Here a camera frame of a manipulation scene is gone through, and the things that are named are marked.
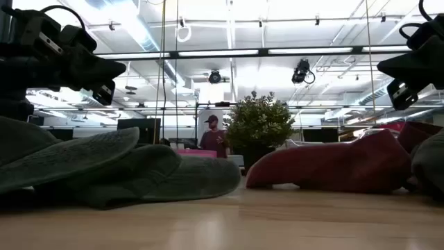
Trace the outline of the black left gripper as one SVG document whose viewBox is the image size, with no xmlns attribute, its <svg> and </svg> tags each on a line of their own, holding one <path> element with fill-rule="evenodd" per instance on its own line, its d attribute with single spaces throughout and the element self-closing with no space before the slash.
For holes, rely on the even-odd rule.
<svg viewBox="0 0 444 250">
<path fill-rule="evenodd" d="M 78 26 L 61 26 L 47 15 L 49 11 L 16 8 L 13 18 L 16 41 L 29 50 L 38 67 L 54 75 L 56 87 L 96 90 L 126 71 L 123 63 L 93 55 L 96 42 L 76 11 L 66 9 L 78 20 Z"/>
</svg>

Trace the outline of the artificial green potted plant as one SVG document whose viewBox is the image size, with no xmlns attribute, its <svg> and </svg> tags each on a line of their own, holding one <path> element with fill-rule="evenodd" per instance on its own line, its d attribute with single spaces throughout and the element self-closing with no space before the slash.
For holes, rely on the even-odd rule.
<svg viewBox="0 0 444 250">
<path fill-rule="evenodd" d="M 274 92 L 262 96 L 251 92 L 231 108 L 224 123 L 233 152 L 243 156 L 245 174 L 294 132 L 294 118 L 288 105 L 276 99 Z"/>
</svg>

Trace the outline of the black computer monitor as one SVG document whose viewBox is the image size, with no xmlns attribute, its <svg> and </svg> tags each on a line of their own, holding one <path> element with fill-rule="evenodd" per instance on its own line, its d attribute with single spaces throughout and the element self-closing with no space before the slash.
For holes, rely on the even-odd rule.
<svg viewBox="0 0 444 250">
<path fill-rule="evenodd" d="M 160 140 L 160 124 L 160 118 L 119 119 L 117 129 L 137 128 L 139 130 L 139 144 L 158 144 Z"/>
<path fill-rule="evenodd" d="M 338 142 L 339 132 L 336 128 L 307 129 L 303 131 L 305 142 Z"/>
</svg>

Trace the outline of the maroon baseball cap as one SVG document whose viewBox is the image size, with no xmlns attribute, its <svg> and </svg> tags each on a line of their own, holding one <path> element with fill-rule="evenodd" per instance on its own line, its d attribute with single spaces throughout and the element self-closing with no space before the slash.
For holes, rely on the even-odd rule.
<svg viewBox="0 0 444 250">
<path fill-rule="evenodd" d="M 293 183 L 302 189 L 388 193 L 411 175 L 411 159 L 384 129 L 350 143 L 305 145 L 277 150 L 248 170 L 247 188 Z"/>
<path fill-rule="evenodd" d="M 443 129 L 442 126 L 421 122 L 393 122 L 379 125 L 378 128 L 397 131 L 398 142 L 407 153 L 411 153 L 419 144 Z"/>
</svg>

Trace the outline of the LED light bar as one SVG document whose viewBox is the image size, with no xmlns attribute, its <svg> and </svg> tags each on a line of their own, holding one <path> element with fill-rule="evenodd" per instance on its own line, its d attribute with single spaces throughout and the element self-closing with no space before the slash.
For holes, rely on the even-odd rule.
<svg viewBox="0 0 444 250">
<path fill-rule="evenodd" d="M 163 51 L 134 53 L 101 53 L 98 57 L 110 60 L 157 60 L 157 59 L 192 59 L 192 58 L 250 58 L 273 56 L 349 56 L 372 54 L 406 53 L 406 45 L 377 45 L 349 47 L 293 47 L 260 49 L 219 49 L 202 51 Z"/>
</svg>

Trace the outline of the pink plastic tray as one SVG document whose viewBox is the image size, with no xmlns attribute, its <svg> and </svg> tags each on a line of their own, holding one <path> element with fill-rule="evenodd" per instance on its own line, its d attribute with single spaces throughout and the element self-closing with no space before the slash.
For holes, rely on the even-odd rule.
<svg viewBox="0 0 444 250">
<path fill-rule="evenodd" d="M 177 149 L 176 153 L 181 156 L 197 156 L 197 157 L 207 157 L 207 158 L 216 158 L 216 151 L 207 151 L 201 149 Z"/>
</svg>

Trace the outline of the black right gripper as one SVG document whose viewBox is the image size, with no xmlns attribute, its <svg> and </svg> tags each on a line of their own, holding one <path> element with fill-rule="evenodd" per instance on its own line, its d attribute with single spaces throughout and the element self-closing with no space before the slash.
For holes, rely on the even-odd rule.
<svg viewBox="0 0 444 250">
<path fill-rule="evenodd" d="M 407 46 L 414 51 L 383 60 L 378 70 L 393 78 L 390 90 L 422 90 L 429 84 L 444 90 L 444 13 L 409 26 L 416 27 L 407 38 Z"/>
</svg>

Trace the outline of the dark grey baseball cap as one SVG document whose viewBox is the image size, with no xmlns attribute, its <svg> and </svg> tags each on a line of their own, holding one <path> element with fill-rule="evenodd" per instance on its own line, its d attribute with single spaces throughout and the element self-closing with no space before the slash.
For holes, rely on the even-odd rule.
<svg viewBox="0 0 444 250">
<path fill-rule="evenodd" d="M 138 128 L 126 128 L 62 141 L 39 126 L 0 116 L 0 194 L 106 166 L 138 139 Z"/>
<path fill-rule="evenodd" d="M 54 203 L 106 210 L 219 197 L 234 191 L 240 180 L 240 168 L 225 158 L 181 156 L 168 146 L 148 145 L 105 167 L 41 184 L 35 190 Z"/>
<path fill-rule="evenodd" d="M 419 145 L 411 166 L 418 189 L 444 202 L 444 128 Z"/>
</svg>

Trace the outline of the person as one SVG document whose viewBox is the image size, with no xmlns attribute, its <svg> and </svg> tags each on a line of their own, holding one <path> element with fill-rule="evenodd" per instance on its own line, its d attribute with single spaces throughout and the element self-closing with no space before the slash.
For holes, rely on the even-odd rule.
<svg viewBox="0 0 444 250">
<path fill-rule="evenodd" d="M 218 117 L 210 115 L 205 123 L 208 123 L 208 131 L 203 133 L 199 147 L 203 150 L 215 151 L 218 158 L 227 158 L 228 140 L 226 139 L 225 131 L 218 129 Z"/>
</svg>

